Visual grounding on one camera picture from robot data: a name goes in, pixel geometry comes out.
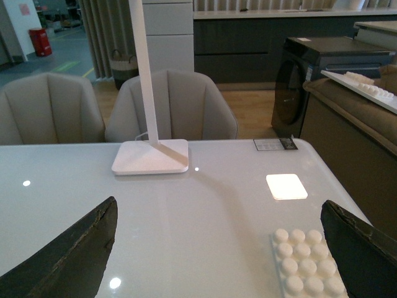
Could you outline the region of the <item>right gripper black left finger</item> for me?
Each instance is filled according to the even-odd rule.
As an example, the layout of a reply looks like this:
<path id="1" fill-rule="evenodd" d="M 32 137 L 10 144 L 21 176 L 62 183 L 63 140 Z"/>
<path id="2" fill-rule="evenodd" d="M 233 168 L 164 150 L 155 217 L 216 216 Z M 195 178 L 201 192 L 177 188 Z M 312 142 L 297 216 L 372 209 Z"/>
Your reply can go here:
<path id="1" fill-rule="evenodd" d="M 110 196 L 27 260 L 1 276 L 1 297 L 95 297 L 118 220 Z"/>

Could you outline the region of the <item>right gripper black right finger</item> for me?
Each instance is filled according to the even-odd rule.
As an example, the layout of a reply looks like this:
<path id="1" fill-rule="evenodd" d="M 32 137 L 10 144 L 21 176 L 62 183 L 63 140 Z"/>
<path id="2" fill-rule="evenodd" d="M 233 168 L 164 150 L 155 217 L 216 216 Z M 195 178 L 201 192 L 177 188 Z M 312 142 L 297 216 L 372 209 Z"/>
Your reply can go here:
<path id="1" fill-rule="evenodd" d="M 349 297 L 396 297 L 396 240 L 331 200 L 321 223 Z"/>

